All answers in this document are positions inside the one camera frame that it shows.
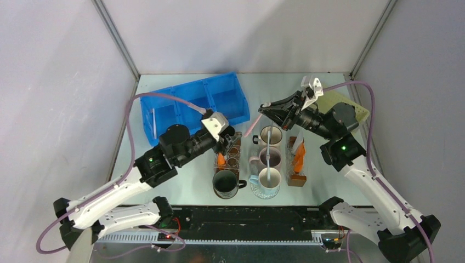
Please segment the white toothpaste tube dark cap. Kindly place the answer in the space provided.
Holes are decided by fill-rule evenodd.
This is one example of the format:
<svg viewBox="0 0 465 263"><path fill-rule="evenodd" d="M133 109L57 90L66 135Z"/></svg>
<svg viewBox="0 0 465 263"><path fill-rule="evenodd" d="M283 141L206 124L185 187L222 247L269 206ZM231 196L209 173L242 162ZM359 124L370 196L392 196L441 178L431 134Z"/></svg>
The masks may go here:
<svg viewBox="0 0 465 263"><path fill-rule="evenodd" d="M293 153L295 153L298 150L299 146L302 144L303 141L304 141L303 131L300 130L292 146Z"/></svg>

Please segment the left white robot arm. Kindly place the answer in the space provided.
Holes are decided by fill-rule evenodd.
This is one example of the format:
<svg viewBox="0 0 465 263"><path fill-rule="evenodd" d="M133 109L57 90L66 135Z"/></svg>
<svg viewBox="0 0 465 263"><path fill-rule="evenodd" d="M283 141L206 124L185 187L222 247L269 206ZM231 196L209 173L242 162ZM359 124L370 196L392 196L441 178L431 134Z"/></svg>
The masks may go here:
<svg viewBox="0 0 465 263"><path fill-rule="evenodd" d="M174 212L167 198L155 197L147 204L122 207L122 203L149 191L177 175L181 168L208 150L226 155L242 137L226 127L215 138L202 127L194 135L181 124L170 126L160 135L158 145L146 151L130 166L129 173L108 182L79 200L59 198L54 203L60 220L60 235L65 248L71 249L83 230L92 230L91 242L106 234L139 225L167 228Z"/></svg>

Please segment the pink toothbrush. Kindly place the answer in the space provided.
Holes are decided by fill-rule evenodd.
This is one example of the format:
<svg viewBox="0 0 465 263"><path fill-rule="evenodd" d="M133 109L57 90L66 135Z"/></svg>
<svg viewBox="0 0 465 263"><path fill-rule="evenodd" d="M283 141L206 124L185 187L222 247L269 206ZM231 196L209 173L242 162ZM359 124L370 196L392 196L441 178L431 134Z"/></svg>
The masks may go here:
<svg viewBox="0 0 465 263"><path fill-rule="evenodd" d="M263 103L261 107L269 107L271 105L270 102ZM246 132L243 134L243 137L246 138L250 135L250 133L253 131L254 127L258 124L259 120L262 117L262 113L259 113L258 117L256 120L250 125L250 127L246 130Z"/></svg>

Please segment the small orange tube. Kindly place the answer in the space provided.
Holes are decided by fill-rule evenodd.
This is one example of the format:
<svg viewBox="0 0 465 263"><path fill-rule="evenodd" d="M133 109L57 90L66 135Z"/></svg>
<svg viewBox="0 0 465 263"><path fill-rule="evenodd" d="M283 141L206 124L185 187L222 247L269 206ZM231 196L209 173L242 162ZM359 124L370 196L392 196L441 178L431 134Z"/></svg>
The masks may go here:
<svg viewBox="0 0 465 263"><path fill-rule="evenodd" d="M221 167L221 166L225 166L225 164L226 164L225 157L221 153L218 153L217 154L217 165Z"/></svg>

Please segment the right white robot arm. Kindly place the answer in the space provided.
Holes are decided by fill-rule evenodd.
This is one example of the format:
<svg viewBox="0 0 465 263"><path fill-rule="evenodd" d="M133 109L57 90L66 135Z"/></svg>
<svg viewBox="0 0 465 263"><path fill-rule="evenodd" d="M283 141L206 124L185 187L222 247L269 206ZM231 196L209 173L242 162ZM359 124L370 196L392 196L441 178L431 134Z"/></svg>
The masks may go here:
<svg viewBox="0 0 465 263"><path fill-rule="evenodd" d="M353 137L358 127L355 107L338 102L326 113L311 107L312 101L301 92L262 104L259 113L283 130L299 126L324 139L320 147L326 164L351 181L375 208L375 214L358 211L338 197L320 205L319 222L326 229L344 226L377 244L390 262L409 262L427 250L439 232L434 215L414 209L374 167L370 155Z"/></svg>

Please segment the light blue mug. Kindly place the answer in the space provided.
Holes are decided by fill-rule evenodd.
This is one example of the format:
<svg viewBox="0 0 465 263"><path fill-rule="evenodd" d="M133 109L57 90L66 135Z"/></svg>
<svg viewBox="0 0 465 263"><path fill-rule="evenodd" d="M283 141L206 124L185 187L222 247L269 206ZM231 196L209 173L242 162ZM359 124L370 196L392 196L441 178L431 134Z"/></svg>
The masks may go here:
<svg viewBox="0 0 465 263"><path fill-rule="evenodd" d="M274 198L280 190L281 180L281 173L275 168L264 168L258 175L248 178L252 192L260 199Z"/></svg>

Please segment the dark green mug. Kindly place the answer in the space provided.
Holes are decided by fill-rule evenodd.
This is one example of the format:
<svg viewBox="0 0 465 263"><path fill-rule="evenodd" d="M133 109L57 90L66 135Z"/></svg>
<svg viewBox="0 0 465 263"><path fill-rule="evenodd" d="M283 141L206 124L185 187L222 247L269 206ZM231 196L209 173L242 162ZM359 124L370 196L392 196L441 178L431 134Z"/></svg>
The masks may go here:
<svg viewBox="0 0 465 263"><path fill-rule="evenodd" d="M246 180L240 180L231 170L220 170L212 179L213 191L221 199L233 198L239 189L247 186Z"/></svg>

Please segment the brown wooden oval tray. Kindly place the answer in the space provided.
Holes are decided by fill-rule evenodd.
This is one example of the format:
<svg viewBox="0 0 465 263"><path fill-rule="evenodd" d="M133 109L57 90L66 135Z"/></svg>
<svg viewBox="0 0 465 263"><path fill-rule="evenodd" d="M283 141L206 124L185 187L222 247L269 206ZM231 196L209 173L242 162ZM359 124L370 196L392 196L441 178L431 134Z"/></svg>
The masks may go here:
<svg viewBox="0 0 465 263"><path fill-rule="evenodd" d="M240 153L242 133L235 133L236 141L228 154L219 162L219 155L215 160L212 179L213 191L221 199L233 198L246 183L240 180Z"/></svg>

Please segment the cream mug with black rim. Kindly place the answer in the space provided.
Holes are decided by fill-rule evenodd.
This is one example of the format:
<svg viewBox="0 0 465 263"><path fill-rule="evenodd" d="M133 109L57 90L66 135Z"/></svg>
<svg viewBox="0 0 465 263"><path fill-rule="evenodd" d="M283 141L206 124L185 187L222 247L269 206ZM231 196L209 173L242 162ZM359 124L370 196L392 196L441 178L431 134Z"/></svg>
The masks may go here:
<svg viewBox="0 0 465 263"><path fill-rule="evenodd" d="M264 127L259 135L254 135L252 137L252 142L255 145L260 147L270 147L279 148L283 140L283 134L279 127L276 126L266 126Z"/></svg>

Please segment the clear holder with brown lid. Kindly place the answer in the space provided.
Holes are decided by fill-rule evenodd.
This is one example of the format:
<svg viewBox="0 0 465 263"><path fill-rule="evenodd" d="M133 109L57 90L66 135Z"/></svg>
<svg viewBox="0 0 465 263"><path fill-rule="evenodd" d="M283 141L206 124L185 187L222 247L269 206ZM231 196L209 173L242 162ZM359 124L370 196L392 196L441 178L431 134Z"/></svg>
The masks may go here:
<svg viewBox="0 0 465 263"><path fill-rule="evenodd" d="M290 136L286 145L286 181L288 186L303 187L307 181L307 176L303 171L306 149L302 141L294 151L293 146L296 140L296 136Z"/></svg>

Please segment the clear textured two-hole holder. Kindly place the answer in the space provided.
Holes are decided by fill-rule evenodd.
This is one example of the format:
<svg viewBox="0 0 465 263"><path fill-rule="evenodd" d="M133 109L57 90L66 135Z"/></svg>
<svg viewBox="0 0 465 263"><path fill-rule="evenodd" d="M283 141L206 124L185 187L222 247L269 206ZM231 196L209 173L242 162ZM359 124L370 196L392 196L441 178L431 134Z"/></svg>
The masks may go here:
<svg viewBox="0 0 465 263"><path fill-rule="evenodd" d="M214 173L217 173L221 170L228 170L233 172L237 178L240 177L240 145L234 145L231 150L229 151L227 156L225 157L226 164L225 166L218 166L217 165L217 154L214 160Z"/></svg>

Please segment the pale white toothbrush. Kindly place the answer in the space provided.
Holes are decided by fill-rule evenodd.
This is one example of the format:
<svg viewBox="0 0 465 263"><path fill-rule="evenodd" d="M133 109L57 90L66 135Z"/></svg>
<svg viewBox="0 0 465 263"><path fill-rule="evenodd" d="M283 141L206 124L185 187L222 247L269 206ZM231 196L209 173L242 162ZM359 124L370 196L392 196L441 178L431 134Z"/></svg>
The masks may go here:
<svg viewBox="0 0 465 263"><path fill-rule="evenodd" d="M267 179L267 188L271 188L271 166L270 166L270 155L266 154L266 179Z"/></svg>

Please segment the pink mug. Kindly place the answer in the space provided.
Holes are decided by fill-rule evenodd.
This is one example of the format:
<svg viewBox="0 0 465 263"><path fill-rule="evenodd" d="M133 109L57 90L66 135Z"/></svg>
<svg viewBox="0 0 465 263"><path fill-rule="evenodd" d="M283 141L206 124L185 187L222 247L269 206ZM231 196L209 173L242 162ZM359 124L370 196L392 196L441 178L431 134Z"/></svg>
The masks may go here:
<svg viewBox="0 0 465 263"><path fill-rule="evenodd" d="M275 147L270 147L269 149L263 148L256 156L250 157L248 162L253 167L257 168L257 171L265 169L267 165L280 171L282 165L282 155L281 152Z"/></svg>

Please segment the light grey toothbrush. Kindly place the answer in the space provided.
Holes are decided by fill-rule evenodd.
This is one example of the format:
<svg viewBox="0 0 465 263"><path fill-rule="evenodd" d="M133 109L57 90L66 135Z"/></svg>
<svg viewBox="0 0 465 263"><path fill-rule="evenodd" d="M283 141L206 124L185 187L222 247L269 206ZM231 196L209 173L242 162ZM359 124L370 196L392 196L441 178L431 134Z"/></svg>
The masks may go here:
<svg viewBox="0 0 465 263"><path fill-rule="evenodd" d="M268 153L270 155L270 148L271 148L271 144L268 145L266 141L266 154Z"/></svg>

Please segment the orange toothpaste tube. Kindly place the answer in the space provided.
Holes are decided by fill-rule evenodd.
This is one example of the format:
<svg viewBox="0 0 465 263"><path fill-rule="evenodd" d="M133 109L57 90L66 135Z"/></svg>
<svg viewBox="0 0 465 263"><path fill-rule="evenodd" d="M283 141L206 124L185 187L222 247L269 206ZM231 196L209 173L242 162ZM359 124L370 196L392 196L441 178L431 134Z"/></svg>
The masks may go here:
<svg viewBox="0 0 465 263"><path fill-rule="evenodd" d="M305 154L306 154L305 145L304 145L304 142L302 142L298 150L295 152L295 155L292 161L292 169L294 173L299 174L302 171Z"/></svg>

